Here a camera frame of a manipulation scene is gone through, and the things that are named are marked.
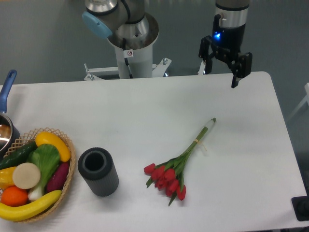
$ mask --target green cucumber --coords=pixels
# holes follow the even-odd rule
[[[31,151],[34,151],[37,148],[35,141],[27,143],[17,150],[13,151],[10,155],[3,158],[0,162],[0,170],[4,168],[15,167],[21,163],[27,161],[27,158]]]

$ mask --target pot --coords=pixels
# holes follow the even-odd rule
[[[13,122],[6,115],[7,99],[16,75],[16,70],[9,71],[0,92],[0,161],[3,159],[5,152],[11,147],[11,144],[20,136]]]

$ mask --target wicker basket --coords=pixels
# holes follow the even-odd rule
[[[38,214],[34,217],[31,217],[31,218],[23,220],[23,221],[18,221],[18,222],[24,222],[24,223],[35,222],[35,221],[43,219],[44,217],[46,217],[46,216],[50,215],[52,212],[54,212],[57,209],[57,207],[59,206],[59,204],[62,202],[62,200],[64,199],[66,193],[68,192],[70,182],[71,182],[73,174],[74,174],[74,170],[75,170],[75,166],[76,166],[76,154],[75,154],[74,145],[73,145],[71,139],[66,134],[64,134],[63,132],[61,132],[58,129],[56,130],[56,129],[50,129],[50,128],[45,128],[45,129],[40,128],[40,129],[35,129],[33,131],[31,130],[30,132],[21,135],[19,137],[19,139],[15,140],[15,143],[13,143],[12,146],[9,148],[9,150],[5,153],[5,156],[9,156],[13,151],[15,151],[17,148],[21,147],[22,145],[24,145],[28,142],[34,141],[36,135],[38,133],[42,132],[42,131],[48,131],[48,132],[51,132],[51,133],[57,135],[68,146],[68,148],[71,152],[69,174],[67,176],[67,180],[66,180],[64,187],[62,189],[61,196],[60,196],[59,200],[54,205],[52,205],[47,210],[45,210],[44,212],[42,212],[42,213],[40,213],[40,214]],[[1,198],[2,193],[3,193],[3,190],[0,189],[0,198]]]

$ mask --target bok choy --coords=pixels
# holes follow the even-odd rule
[[[29,200],[35,201],[44,195],[45,186],[59,165],[60,155],[55,146],[42,144],[29,155],[28,161],[35,164],[41,171],[39,183],[28,194]]]

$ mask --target yellow pepper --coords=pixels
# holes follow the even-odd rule
[[[71,158],[71,153],[67,145],[57,135],[51,132],[40,132],[35,137],[35,143],[37,146],[40,146],[42,144],[54,145],[58,149],[60,160],[62,162],[67,162]]]
[[[5,168],[0,170],[0,189],[6,189],[9,186],[13,186],[13,172],[16,167]]]

